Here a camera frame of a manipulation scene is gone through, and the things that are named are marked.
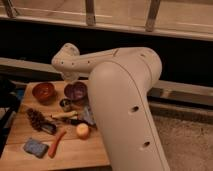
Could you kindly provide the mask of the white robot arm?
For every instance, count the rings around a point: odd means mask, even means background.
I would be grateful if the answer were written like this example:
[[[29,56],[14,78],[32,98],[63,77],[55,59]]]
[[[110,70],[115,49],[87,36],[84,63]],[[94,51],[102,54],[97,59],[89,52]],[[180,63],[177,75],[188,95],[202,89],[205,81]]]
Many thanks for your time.
[[[124,47],[82,55],[66,43],[52,65],[68,80],[89,75],[89,103],[113,171],[170,171],[147,100],[162,72],[154,50]]]

